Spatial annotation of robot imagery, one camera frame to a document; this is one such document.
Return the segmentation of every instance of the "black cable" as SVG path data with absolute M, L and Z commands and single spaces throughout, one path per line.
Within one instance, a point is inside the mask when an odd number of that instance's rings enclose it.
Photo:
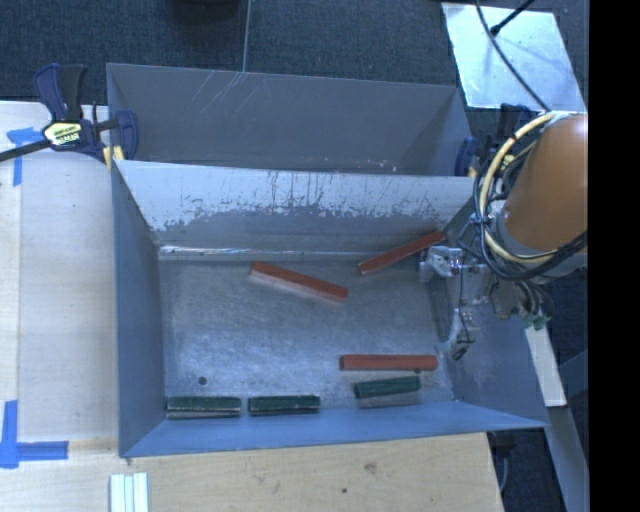
M 458 316 L 460 317 L 460 321 L 462 322 L 462 328 L 464 329 L 465 334 L 467 335 L 467 341 L 472 343 L 471 336 L 469 336 L 469 330 L 467 329 L 467 323 L 464 321 L 464 316 L 462 314 L 462 278 L 464 276 L 464 260 L 466 259 L 466 255 L 462 257 L 462 262 L 460 263 L 460 296 L 458 298 Z
M 575 253 L 581 251 L 587 246 L 587 232 L 580 234 L 571 242 L 559 247 L 556 253 L 544 263 L 539 264 L 537 267 L 526 269 L 521 265 L 518 265 L 516 269 L 513 267 L 511 271 L 498 266 L 498 262 L 493 258 L 493 254 L 489 252 L 489 247 L 486 242 L 485 232 L 488 223 L 487 212 L 481 211 L 480 200 L 478 194 L 481 190 L 481 180 L 488 172 L 488 167 L 481 167 L 474 178 L 473 183 L 473 205 L 475 210 L 476 228 L 479 236 L 479 248 L 481 259 L 487 264 L 487 266 L 500 278 L 507 281 L 527 281 L 534 277 L 540 277 L 545 272 L 555 268 L 557 265 L 565 261 L 567 258 L 573 256 Z
M 498 33 L 516 16 L 520 15 L 522 11 L 524 11 L 527 7 L 529 7 L 536 0 L 527 0 L 525 3 L 520 5 L 515 11 L 513 11 L 509 16 L 503 19 L 500 23 L 497 23 L 493 27 L 491 27 L 491 34 L 495 37 Z
M 513 67 L 513 64 L 511 64 L 509 59 L 507 59 L 507 56 L 502 51 L 502 48 L 500 48 L 500 46 L 496 42 L 495 37 L 493 37 L 493 34 L 491 33 L 491 29 L 487 24 L 487 20 L 485 19 L 484 14 L 482 13 L 482 8 L 480 7 L 480 0 L 475 0 L 475 3 L 476 3 L 476 11 L 478 11 L 478 17 L 480 18 L 480 23 L 482 23 L 482 26 L 484 27 L 484 30 L 487 33 L 487 37 L 491 41 L 491 44 L 493 45 L 493 47 L 498 52 L 498 55 L 500 55 L 500 58 L 504 61 L 506 66 L 511 70 L 511 73 L 513 73 L 513 76 L 516 77 L 516 79 L 518 80 L 518 82 L 520 82 L 522 87 L 524 87 L 527 90 L 527 92 L 531 95 L 531 97 L 534 100 L 536 100 L 536 103 L 538 103 L 538 105 L 542 107 L 542 110 L 547 112 L 550 111 L 551 109 L 547 106 L 547 104 L 544 101 L 542 101 L 542 99 L 533 91 L 533 89 L 529 87 L 529 84 L 525 82 L 524 78 L 522 78 L 520 73 L 516 71 L 516 69 Z
M 518 288 L 520 288 L 522 292 L 525 294 L 525 298 L 526 298 L 526 302 L 524 305 L 525 309 L 529 313 L 536 312 L 539 308 L 539 303 L 538 303 L 537 297 L 531 291 L 531 288 L 529 288 L 523 281 L 516 281 L 515 285 Z
M 507 487 L 509 481 L 509 456 L 502 458 L 502 478 L 500 479 L 500 494 L 504 495 L 504 490 Z
M 249 53 L 249 28 L 251 26 L 251 4 L 253 0 L 247 2 L 247 19 L 244 26 L 244 47 L 242 50 L 242 72 L 247 71 L 247 55 Z
M 482 256 L 478 254 L 474 249 L 469 247 L 466 244 L 466 242 L 463 240 L 464 235 L 466 234 L 466 232 L 469 230 L 470 227 L 471 227 L 471 220 L 467 221 L 467 223 L 464 225 L 464 227 L 456 237 L 456 243 L 458 244 L 458 247 L 460 247 L 460 249 L 471 254 L 471 256 L 473 256 L 476 260 L 482 261 L 483 260 Z M 473 244 L 476 239 L 477 239 L 477 234 L 474 234 L 473 238 L 471 239 L 471 243 Z
M 502 171 L 502 189 L 503 194 L 505 195 L 504 199 L 506 199 L 506 196 L 511 192 L 511 189 L 515 184 L 515 180 L 518 179 L 518 173 L 522 170 L 526 157 L 529 156 L 530 151 L 531 150 L 526 151 L 515 157 Z

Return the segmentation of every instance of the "gray bin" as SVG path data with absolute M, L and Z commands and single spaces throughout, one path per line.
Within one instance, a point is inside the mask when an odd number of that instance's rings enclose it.
M 480 307 L 460 361 L 419 374 L 404 405 L 358 401 L 346 353 L 435 353 L 436 284 L 416 259 L 358 262 L 443 229 L 471 194 L 459 91 L 111 64 L 109 107 L 139 121 L 112 172 L 119 451 L 148 456 L 540 427 L 524 331 Z M 349 289 L 341 304 L 253 282 L 263 260 Z M 441 296 L 443 304 L 448 301 Z M 318 413 L 252 417 L 248 398 L 317 394 Z M 242 398 L 238 418 L 168 420 L 178 395 Z

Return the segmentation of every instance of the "gray carpet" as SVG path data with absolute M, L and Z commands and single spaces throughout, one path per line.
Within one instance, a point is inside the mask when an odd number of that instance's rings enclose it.
M 107 62 L 459 85 L 439 1 L 253 0 L 246 33 L 247 1 L 0 0 L 0 99 L 35 101 L 33 74 L 51 62 L 88 66 L 81 99 L 98 104 L 107 102 Z M 555 15 L 588 106 L 589 1 L 539 0 L 530 9 Z M 495 132 L 495 111 L 467 115 L 474 136 Z M 571 275 L 548 289 L 562 364 L 587 347 L 587 279 Z M 588 392 L 573 397 L 571 409 L 588 460 Z M 543 432 L 516 432 L 514 440 L 507 512 L 563 511 Z

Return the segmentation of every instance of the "wooden block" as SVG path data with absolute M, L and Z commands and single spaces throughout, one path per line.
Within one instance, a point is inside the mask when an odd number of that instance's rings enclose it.
M 277 267 L 264 261 L 253 262 L 250 276 L 266 283 L 288 288 L 292 291 L 303 292 L 336 302 L 345 301 L 349 294 L 349 290 L 342 286 Z
M 442 242 L 445 238 L 445 234 L 442 231 L 434 231 L 433 233 L 429 233 L 428 235 L 418 238 L 413 242 L 409 242 L 408 244 L 396 247 L 388 252 L 358 263 L 358 271 L 362 275 L 377 272 L 378 270 L 382 270 L 393 263 L 397 263 L 412 254 L 416 254 L 417 252 L 420 252 L 432 245 Z
M 240 405 L 240 398 L 233 396 L 172 396 L 167 399 L 167 419 L 239 416 Z
M 275 414 L 301 414 L 317 412 L 320 397 L 317 395 L 256 396 L 249 398 L 249 414 L 266 416 Z
M 340 357 L 341 370 L 435 370 L 433 355 L 346 354 Z
M 416 376 L 398 377 L 395 379 L 369 380 L 353 385 L 356 398 L 371 398 L 377 396 L 411 393 L 420 389 L 420 379 Z

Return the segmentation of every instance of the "wooden table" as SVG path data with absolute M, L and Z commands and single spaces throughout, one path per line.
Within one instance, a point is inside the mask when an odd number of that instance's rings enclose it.
M 0 102 L 0 149 L 48 121 L 38 103 Z M 68 440 L 69 458 L 0 469 L 0 510 L 108 510 L 110 475 L 137 472 L 154 512 L 504 510 L 484 433 L 121 459 L 108 171 L 51 150 L 23 166 L 13 186 L 14 162 L 0 164 L 0 406 L 19 398 L 18 440 Z

